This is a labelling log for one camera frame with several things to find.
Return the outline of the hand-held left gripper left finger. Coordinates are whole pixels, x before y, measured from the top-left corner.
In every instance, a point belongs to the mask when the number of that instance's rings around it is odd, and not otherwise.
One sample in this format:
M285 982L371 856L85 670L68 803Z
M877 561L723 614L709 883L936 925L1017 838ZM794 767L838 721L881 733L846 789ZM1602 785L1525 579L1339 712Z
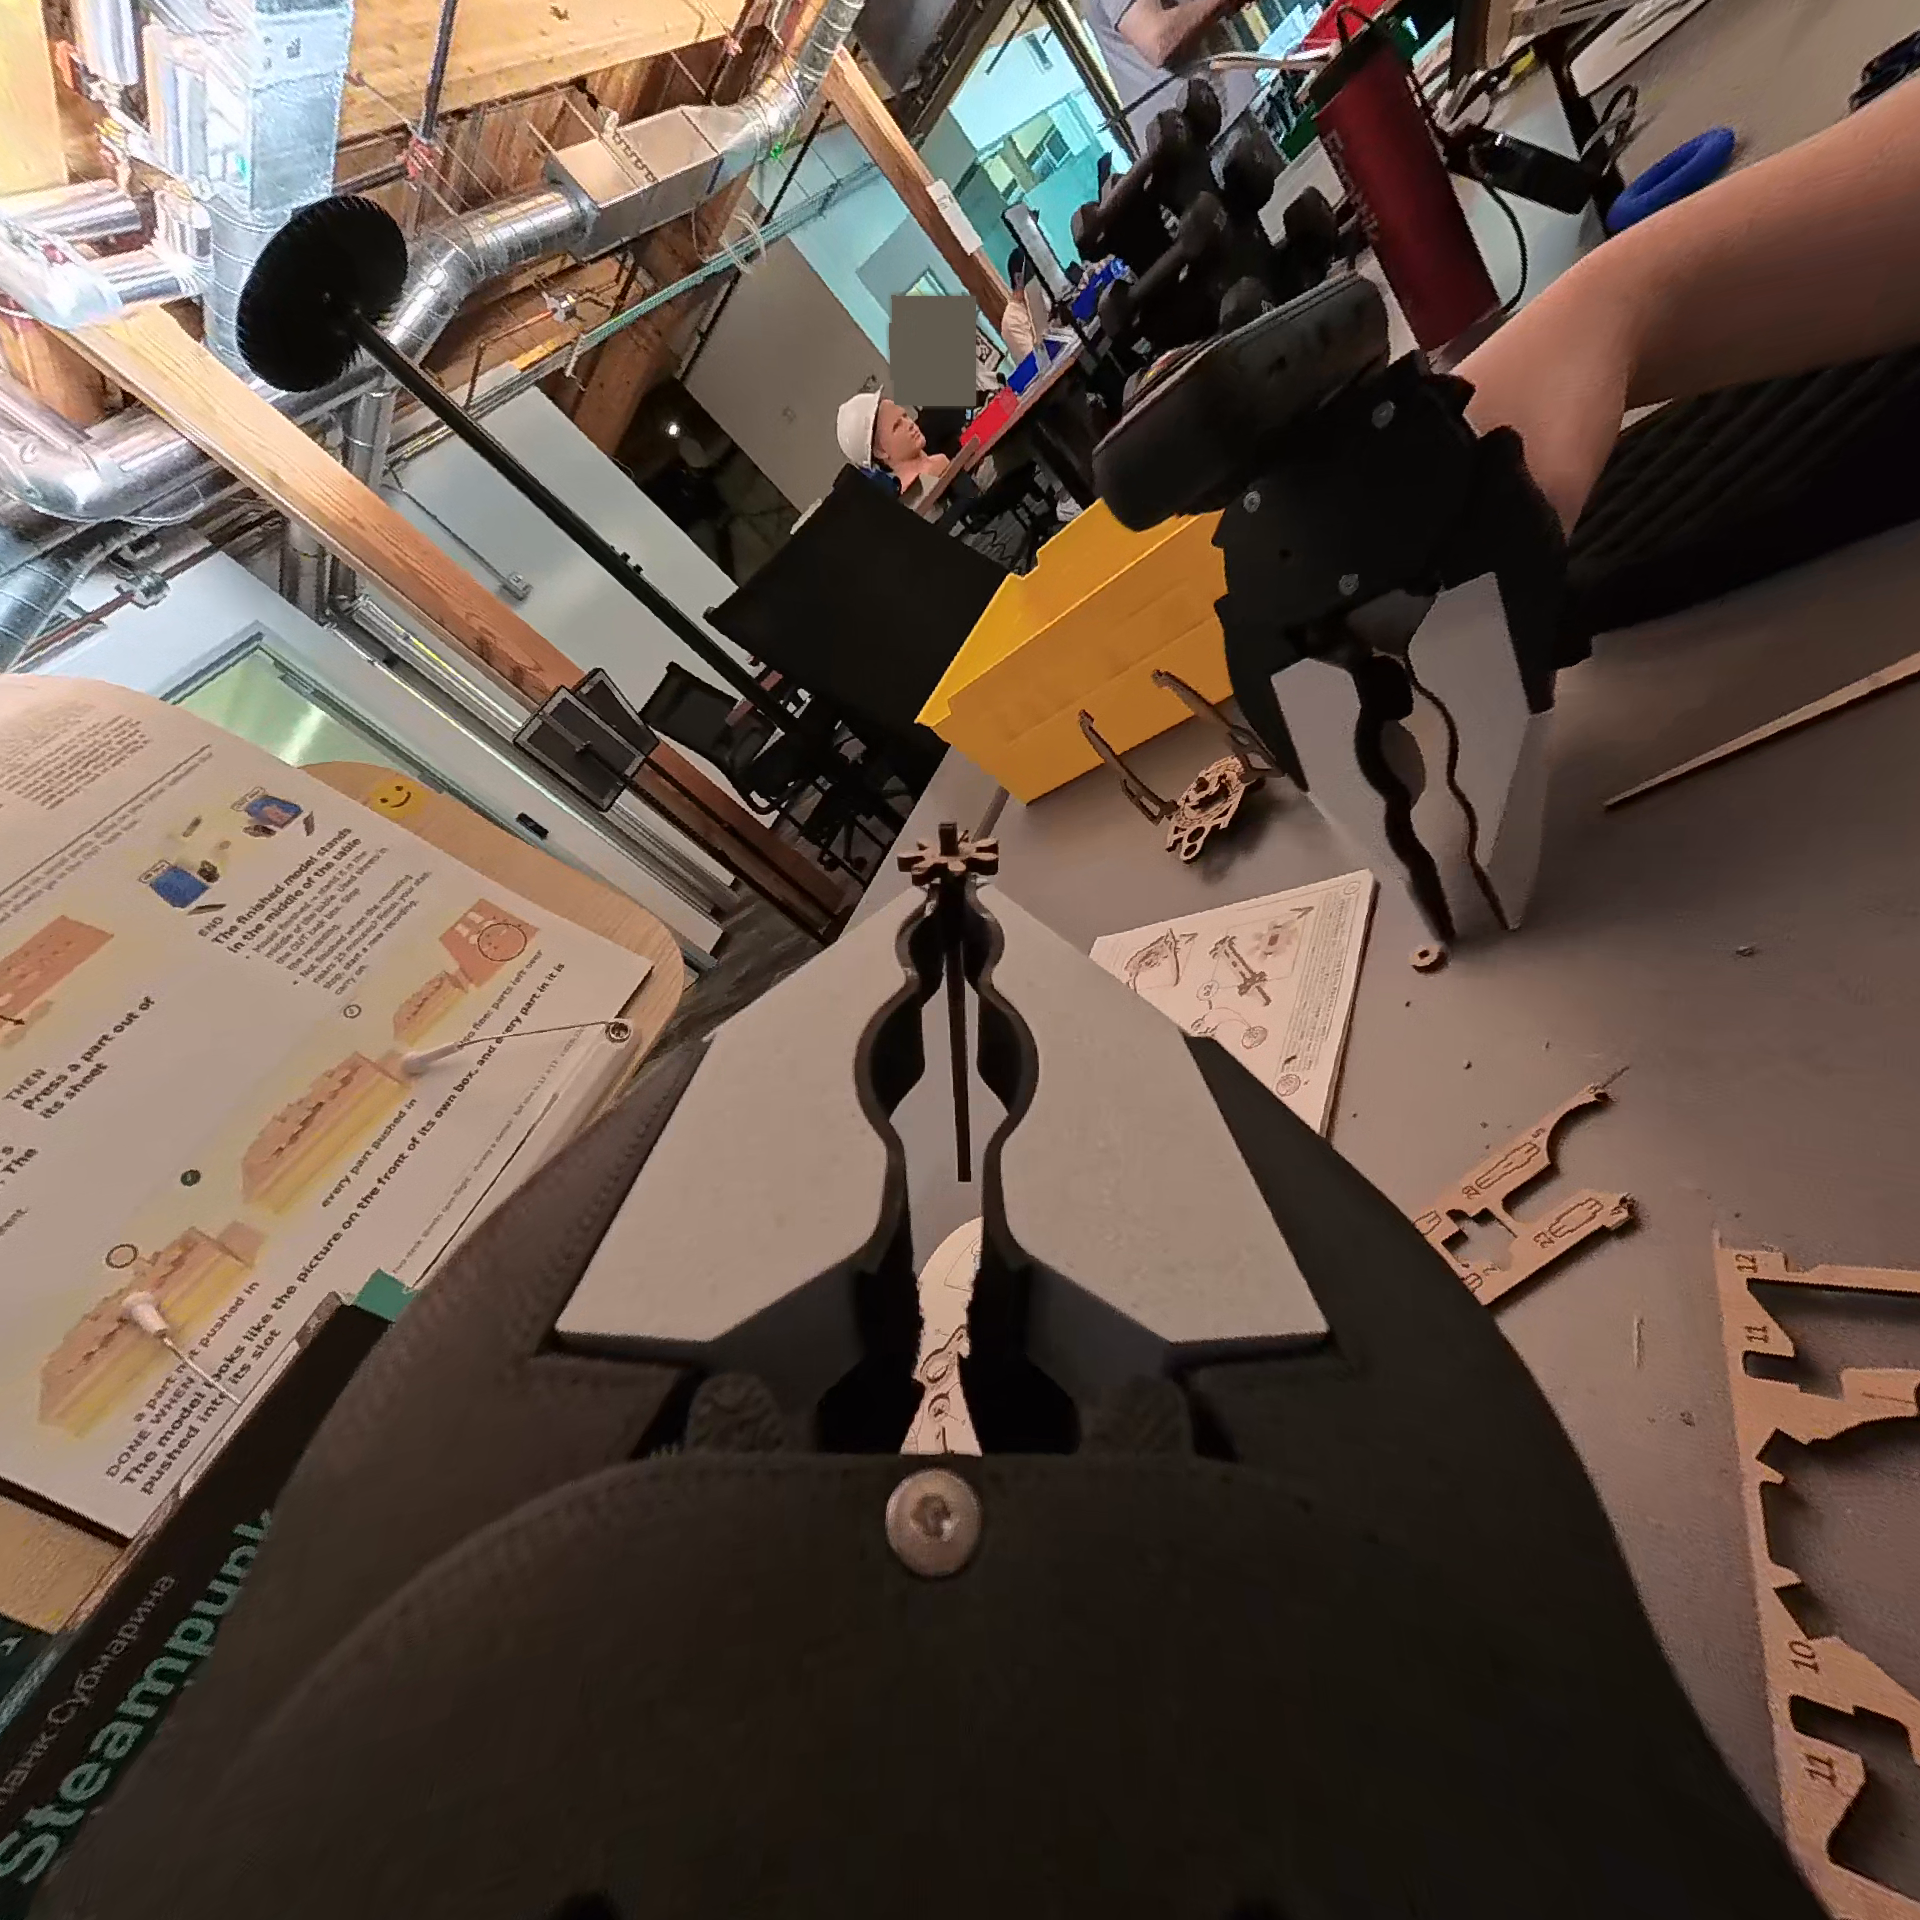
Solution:
M906 891L721 1024L555 1325L578 1354L912 1354L896 1113L940 937Z

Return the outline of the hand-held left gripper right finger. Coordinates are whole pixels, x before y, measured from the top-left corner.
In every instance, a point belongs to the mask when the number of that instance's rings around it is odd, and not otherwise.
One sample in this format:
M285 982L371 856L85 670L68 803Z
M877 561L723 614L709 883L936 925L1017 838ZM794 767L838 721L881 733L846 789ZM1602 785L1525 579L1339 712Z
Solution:
M1034 1354L1298 1354L1328 1338L1189 1038L988 886L976 1064L989 1267Z

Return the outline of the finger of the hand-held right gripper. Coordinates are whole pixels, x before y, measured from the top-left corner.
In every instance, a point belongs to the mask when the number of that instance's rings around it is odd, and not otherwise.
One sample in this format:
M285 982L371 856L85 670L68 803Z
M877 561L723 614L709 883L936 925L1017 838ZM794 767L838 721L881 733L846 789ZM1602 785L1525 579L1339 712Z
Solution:
M1458 869L1486 914L1518 931L1541 869L1553 710L1532 710L1497 579L1443 592L1412 635L1412 683L1441 728Z
M1403 662L1369 645L1337 645L1333 656L1288 666L1274 694L1313 805L1380 883L1398 889L1430 942L1451 942L1445 879L1414 824L1430 768Z

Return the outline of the wooden gear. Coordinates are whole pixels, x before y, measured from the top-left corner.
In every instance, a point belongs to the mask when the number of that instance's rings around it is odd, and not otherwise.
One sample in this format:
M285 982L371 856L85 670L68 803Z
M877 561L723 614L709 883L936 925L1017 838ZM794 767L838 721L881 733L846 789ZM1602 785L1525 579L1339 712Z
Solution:
M969 998L988 959L989 925L979 886L998 873L998 842L958 824L940 824L930 842L896 858L898 871L923 891L923 921L940 935L950 1069L950 1134L956 1181L974 1181Z

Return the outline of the person's right forearm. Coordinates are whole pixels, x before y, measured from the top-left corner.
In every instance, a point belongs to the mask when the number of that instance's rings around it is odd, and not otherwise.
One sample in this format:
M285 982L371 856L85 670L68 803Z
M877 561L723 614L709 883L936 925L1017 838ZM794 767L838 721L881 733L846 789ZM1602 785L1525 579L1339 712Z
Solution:
M1580 259L1468 354L1478 434L1520 438L1563 533L1627 414L1917 341L1917 86Z

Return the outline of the small wooden model assembly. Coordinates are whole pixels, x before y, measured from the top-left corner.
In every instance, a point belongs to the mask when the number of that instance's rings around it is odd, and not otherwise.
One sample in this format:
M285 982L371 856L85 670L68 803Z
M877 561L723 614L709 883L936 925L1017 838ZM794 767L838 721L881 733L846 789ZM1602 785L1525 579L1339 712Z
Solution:
M1195 862L1210 847L1210 840L1232 827L1241 813L1241 803L1252 797L1266 779L1281 776L1281 767L1269 759L1262 742L1244 722L1228 717L1221 704L1206 699L1197 689L1185 680L1157 670L1153 683L1172 694L1190 717L1206 719L1228 742L1230 751L1213 759L1187 785L1178 800L1163 798L1125 757L1097 733L1091 712L1077 713L1077 725L1092 752L1113 768L1122 797L1153 826L1163 827L1163 849L1179 862Z

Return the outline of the dark green model kit box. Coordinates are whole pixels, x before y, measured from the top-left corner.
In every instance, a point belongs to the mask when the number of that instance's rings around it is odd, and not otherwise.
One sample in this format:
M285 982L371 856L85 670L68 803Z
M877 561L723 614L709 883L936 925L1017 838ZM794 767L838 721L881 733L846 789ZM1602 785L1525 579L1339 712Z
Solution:
M3 1917L27 1917L60 1856L156 1741L244 1590L273 1506L356 1367L411 1303L377 1272L328 1307L236 1438L5 1697Z

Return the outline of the white instruction leaflet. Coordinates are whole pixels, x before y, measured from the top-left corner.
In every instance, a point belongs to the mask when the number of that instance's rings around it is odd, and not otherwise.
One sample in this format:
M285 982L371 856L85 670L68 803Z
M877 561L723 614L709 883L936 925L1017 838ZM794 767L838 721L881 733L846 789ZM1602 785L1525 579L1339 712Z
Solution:
M1097 937L1091 961L1187 1035L1213 1040L1318 1136L1337 1105L1376 880L1330 880ZM979 1455L960 1379L981 1253L979 1216L940 1206L950 1232L920 1267L920 1409L906 1455Z

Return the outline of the yellow plastic bin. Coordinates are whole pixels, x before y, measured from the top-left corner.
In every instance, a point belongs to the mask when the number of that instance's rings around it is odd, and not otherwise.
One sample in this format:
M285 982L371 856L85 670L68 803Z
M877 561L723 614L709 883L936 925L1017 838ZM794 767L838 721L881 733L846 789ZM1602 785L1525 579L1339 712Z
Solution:
M1212 513L1137 535L1097 502L1043 546L1030 571L997 587L920 722L1014 800L1034 803L1097 768L1082 713L1118 752L1190 717L1154 683L1157 673L1225 704L1217 527Z

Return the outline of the thin wooden strip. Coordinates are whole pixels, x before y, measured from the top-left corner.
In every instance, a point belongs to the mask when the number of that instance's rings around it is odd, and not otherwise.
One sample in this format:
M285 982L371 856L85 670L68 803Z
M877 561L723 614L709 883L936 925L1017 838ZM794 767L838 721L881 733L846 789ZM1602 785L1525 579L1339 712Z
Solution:
M1739 737L1736 737L1730 742L1720 743L1716 747L1713 747L1708 752L1700 752L1692 759L1685 759L1685 761L1676 763L1674 768L1669 768L1659 776L1653 776L1644 782L1637 782L1637 785L1627 787L1625 792L1612 797L1602 805L1602 810L1604 813L1622 810L1622 807L1635 805L1638 800L1646 800L1654 793L1662 793L1669 787L1676 787L1676 785L1688 782L1696 776L1702 776L1714 767L1739 759L1748 752L1758 752L1773 742L1787 739L1792 735L1802 735L1802 733L1806 733L1810 728L1818 728L1818 725L1821 725L1821 722L1826 722L1826 721L1830 721L1840 713L1846 713L1846 712L1852 712L1861 704L1873 704L1880 698L1884 698L1884 695L1889 695L1898 689L1906 689L1906 686L1915 683L1917 682L1917 667L1920 667L1917 655L1910 655L1910 656L1906 656L1898 664L1889 664L1886 667L1882 667L1882 670L1877 670L1877 673L1873 673L1873 675L1867 675L1867 677L1864 677L1864 680L1858 680L1858 682L1854 682L1845 689L1835 689L1835 690L1812 699L1810 704L1802 704L1802 706L1797 706L1797 710L1792 710L1792 712L1787 712L1787 713L1782 713L1782 717L1779 717L1779 719L1773 719L1773 721L1770 721L1760 728L1754 728L1754 730L1742 733Z

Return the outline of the maroon tumbler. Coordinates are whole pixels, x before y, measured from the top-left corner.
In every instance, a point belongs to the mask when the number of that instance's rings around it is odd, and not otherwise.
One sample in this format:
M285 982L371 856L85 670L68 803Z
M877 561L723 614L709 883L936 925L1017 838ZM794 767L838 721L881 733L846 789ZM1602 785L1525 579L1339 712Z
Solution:
M1333 5L1328 23L1305 91L1318 145L1414 345L1449 353L1497 313L1497 289L1402 42L1357 5Z

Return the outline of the black dumbbells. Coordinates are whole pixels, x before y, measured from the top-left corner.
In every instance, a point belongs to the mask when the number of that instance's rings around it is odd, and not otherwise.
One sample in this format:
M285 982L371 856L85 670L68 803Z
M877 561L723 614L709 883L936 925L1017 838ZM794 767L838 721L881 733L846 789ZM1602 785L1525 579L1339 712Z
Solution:
M1246 126L1219 149L1224 109L1193 78L1154 115L1138 161L1070 222L1091 269L1121 263L1096 296L1096 322L1118 353L1172 353L1257 321L1321 286L1337 256L1337 216L1316 190L1284 206L1281 239L1265 209L1281 158Z

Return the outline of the black ribbed mat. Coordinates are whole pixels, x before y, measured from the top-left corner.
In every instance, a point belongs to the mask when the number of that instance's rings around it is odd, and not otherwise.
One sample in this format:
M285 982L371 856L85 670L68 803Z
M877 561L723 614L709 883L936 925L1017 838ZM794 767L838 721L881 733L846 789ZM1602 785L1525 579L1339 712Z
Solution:
M1915 517L1915 347L1670 401L1622 431L1574 521L1563 656Z

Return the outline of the mannequin head with white helmet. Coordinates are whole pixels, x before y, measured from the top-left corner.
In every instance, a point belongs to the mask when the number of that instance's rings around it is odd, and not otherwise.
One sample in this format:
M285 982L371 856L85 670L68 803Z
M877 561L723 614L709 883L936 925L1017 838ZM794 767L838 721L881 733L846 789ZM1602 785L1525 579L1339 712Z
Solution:
M857 477L921 517L956 521L968 506L962 483L942 493L954 458L933 450L920 416L882 392L859 392L842 403L835 442Z

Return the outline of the black framed panel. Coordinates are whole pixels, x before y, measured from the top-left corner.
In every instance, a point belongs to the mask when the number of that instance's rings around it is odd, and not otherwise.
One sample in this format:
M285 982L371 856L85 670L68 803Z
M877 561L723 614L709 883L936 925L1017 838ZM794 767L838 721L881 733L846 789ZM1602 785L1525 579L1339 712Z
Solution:
M659 743L602 666L557 689L513 737L521 757L602 815L635 787Z

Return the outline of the black chair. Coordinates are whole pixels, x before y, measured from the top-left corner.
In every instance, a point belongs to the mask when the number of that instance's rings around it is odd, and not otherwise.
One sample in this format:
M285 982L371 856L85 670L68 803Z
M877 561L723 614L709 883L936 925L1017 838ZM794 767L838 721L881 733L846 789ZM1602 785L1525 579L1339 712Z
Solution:
M734 689L682 667L641 719L707 757L744 803L792 824L827 869L867 879L946 752L921 712L1008 581L971 545L842 471L780 552L707 615L758 664L769 699L808 698L832 759Z

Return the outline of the large printed instruction poster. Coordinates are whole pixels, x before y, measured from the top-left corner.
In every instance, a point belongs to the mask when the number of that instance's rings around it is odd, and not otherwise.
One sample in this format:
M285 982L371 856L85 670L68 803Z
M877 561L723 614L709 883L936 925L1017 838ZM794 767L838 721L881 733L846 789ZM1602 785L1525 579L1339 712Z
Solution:
M131 689L5 675L3 803L5 1488L131 1542L593 1110L652 966Z

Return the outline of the wooden ceiling beam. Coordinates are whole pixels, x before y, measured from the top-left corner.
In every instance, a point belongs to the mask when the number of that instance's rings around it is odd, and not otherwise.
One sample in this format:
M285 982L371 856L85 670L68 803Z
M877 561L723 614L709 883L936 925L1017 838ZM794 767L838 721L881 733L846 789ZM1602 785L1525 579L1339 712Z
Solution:
M432 635L513 683L531 710L585 677L294 422L193 341L163 307L137 307L76 331L58 327L56 336L123 392L153 403L161 418L180 427L221 469L312 527L333 559L372 576ZM836 880L761 827L672 745L659 747L635 779L644 800L700 838L713 858L805 934L827 944L849 925L851 903Z

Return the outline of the silver ventilation ducts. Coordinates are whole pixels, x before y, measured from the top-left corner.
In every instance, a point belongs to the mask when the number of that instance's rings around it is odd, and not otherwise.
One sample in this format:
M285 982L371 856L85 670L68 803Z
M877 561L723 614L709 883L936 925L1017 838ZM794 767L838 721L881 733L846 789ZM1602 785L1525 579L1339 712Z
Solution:
M114 179L5 197L5 304L50 331L64 321L90 327L163 307L377 493L403 390L356 357L317 392L282 392L250 370L236 341L238 301L261 251L297 214L294 185L331 184L352 10L147 13L156 42L141 83L148 120L110 112L110 130L125 138ZM700 211L801 130L859 15L862 5L781 5L769 29L778 51L736 102L682 104L630 125L606 117L589 138L546 157L539 185L424 230L382 322L386 338L425 369L446 327L497 281L553 256L597 261L659 230L696 235ZM250 487L153 403L136 399L129 411L78 427L6 375L5 670L125 541L194 520L214 473Z

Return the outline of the wooden cut-out frame piece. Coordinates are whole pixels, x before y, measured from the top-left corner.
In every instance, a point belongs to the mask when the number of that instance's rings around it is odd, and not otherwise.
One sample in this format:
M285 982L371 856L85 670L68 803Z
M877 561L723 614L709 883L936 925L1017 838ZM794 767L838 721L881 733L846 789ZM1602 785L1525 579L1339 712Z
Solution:
M1625 1192L1582 1190L1546 1202L1533 1214L1515 1213L1518 1200L1557 1177L1557 1143L1568 1123L1609 1102L1609 1081L1580 1088L1414 1214L1414 1230L1481 1306L1499 1306L1595 1238L1638 1226L1637 1202ZM1505 1234L1502 1261L1492 1263L1473 1253L1468 1245L1473 1223Z

